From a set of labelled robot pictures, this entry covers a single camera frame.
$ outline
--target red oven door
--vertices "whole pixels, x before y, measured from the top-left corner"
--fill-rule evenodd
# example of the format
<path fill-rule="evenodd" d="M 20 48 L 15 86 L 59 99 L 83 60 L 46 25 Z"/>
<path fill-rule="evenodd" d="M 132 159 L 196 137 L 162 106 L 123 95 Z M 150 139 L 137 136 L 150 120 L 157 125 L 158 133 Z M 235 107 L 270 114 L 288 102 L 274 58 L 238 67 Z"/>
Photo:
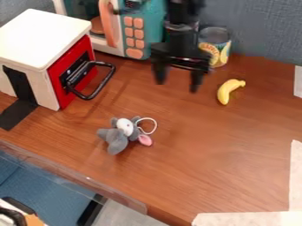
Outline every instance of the red oven door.
<path fill-rule="evenodd" d="M 67 77 L 75 72 L 84 61 L 94 60 L 90 39 L 85 35 L 48 68 L 49 78 L 61 109 L 66 108 L 76 97 L 75 94 L 69 92 L 66 88 Z M 97 69 L 94 66 L 75 87 L 76 90 L 82 91 L 96 74 Z"/>

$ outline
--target pink button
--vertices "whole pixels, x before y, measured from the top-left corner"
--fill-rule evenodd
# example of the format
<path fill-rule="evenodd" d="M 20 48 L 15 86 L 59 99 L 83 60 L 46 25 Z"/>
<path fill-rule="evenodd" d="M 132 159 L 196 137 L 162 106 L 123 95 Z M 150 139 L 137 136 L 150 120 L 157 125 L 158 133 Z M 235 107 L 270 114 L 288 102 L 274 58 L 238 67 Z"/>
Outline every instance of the pink button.
<path fill-rule="evenodd" d="M 126 26 L 133 26 L 133 18 L 124 17 L 124 23 L 125 23 Z"/>
<path fill-rule="evenodd" d="M 135 30 L 134 35 L 137 39 L 143 39 L 144 38 L 144 32 L 141 30 Z"/>
<path fill-rule="evenodd" d="M 134 39 L 126 38 L 127 46 L 134 47 Z"/>
<path fill-rule="evenodd" d="M 125 28 L 125 34 L 126 34 L 128 37 L 133 37 L 133 29 L 130 28 L 130 27 Z"/>
<path fill-rule="evenodd" d="M 145 48 L 145 42 L 142 41 L 142 40 L 137 40 L 137 41 L 135 42 L 135 46 L 136 46 L 136 48 L 138 48 L 138 49 L 144 49 L 144 48 Z"/>
<path fill-rule="evenodd" d="M 144 56 L 144 53 L 139 49 L 127 49 L 126 54 L 129 57 L 135 58 L 135 59 L 141 59 Z"/>
<path fill-rule="evenodd" d="M 143 28 L 144 27 L 144 19 L 142 19 L 142 18 L 134 19 L 134 26 L 138 29 Z"/>

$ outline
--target gray wall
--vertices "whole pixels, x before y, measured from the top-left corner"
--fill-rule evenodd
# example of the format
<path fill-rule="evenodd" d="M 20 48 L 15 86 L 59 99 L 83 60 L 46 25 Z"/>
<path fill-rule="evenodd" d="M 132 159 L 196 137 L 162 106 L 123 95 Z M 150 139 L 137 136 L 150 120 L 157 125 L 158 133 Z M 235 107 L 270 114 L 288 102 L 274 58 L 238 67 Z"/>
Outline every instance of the gray wall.
<path fill-rule="evenodd" d="M 0 0 L 0 26 L 30 8 L 55 11 L 51 0 Z"/>
<path fill-rule="evenodd" d="M 0 0 L 0 26 L 27 8 L 54 11 L 51 0 Z M 239 53 L 302 64 L 302 0 L 207 0 L 201 23 L 228 27 Z"/>

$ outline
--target pink mouse ear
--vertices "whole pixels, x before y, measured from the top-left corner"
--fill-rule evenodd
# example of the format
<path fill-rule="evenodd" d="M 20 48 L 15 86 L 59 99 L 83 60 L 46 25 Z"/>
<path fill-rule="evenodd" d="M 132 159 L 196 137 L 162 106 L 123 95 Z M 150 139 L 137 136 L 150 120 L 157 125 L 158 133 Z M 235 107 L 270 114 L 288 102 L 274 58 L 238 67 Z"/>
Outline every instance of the pink mouse ear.
<path fill-rule="evenodd" d="M 138 140 L 140 142 L 140 144 L 144 145 L 144 146 L 151 146 L 153 144 L 151 138 L 145 134 L 141 134 L 139 137 L 138 137 Z"/>

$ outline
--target tin can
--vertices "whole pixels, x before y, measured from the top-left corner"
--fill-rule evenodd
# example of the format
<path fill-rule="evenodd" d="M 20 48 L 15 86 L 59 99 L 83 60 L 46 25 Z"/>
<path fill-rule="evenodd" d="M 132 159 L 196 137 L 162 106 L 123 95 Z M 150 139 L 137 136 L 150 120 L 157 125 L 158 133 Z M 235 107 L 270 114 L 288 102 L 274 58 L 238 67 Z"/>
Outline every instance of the tin can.
<path fill-rule="evenodd" d="M 230 46 L 230 33 L 227 29 L 211 26 L 200 31 L 199 48 L 212 55 L 211 67 L 221 67 L 228 63 Z"/>

